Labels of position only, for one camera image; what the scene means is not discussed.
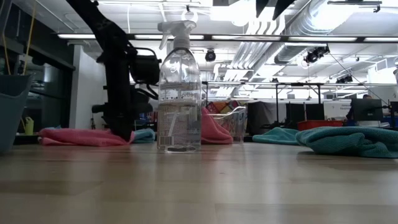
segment pink microfiber cloth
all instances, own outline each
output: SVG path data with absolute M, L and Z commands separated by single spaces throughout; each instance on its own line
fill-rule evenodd
M 134 140 L 134 132 L 131 132 L 130 141 L 126 142 L 111 131 L 67 128 L 43 129 L 39 136 L 44 146 L 125 146 Z
M 233 138 L 229 131 L 221 127 L 206 108 L 201 109 L 201 143 L 232 144 Z

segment teal microfiber cloth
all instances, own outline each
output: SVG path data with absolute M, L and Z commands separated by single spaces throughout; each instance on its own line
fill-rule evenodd
M 398 132 L 367 127 L 321 127 L 296 134 L 297 142 L 319 154 L 398 158 Z
M 286 144 L 298 146 L 295 135 L 297 130 L 287 128 L 274 128 L 262 135 L 253 136 L 254 142 L 269 143 L 269 144 Z
M 151 143 L 155 141 L 155 132 L 152 129 L 141 129 L 134 132 L 132 143 Z

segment wooden table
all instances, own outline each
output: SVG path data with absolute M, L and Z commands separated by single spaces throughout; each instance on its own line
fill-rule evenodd
M 16 146 L 0 157 L 4 224 L 398 223 L 398 165 L 298 146 Z

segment red object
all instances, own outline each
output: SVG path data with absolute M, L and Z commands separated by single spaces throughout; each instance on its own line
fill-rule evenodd
M 302 121 L 297 123 L 299 131 L 304 131 L 319 127 L 342 127 L 342 121 Z
M 134 140 L 134 132 L 131 132 L 130 141 L 126 142 L 111 131 L 67 128 L 43 129 L 39 136 L 44 146 L 126 146 Z
M 221 127 L 206 108 L 201 109 L 201 143 L 232 144 L 233 138 L 229 131 Z

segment trigger sprayer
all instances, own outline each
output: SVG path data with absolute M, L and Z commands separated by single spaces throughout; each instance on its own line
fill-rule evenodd
M 189 49 L 189 35 L 197 24 L 193 21 L 173 21 L 161 22 L 157 25 L 157 30 L 163 32 L 162 43 L 159 49 L 162 50 L 166 45 L 167 39 L 174 36 L 174 48 L 183 47 Z

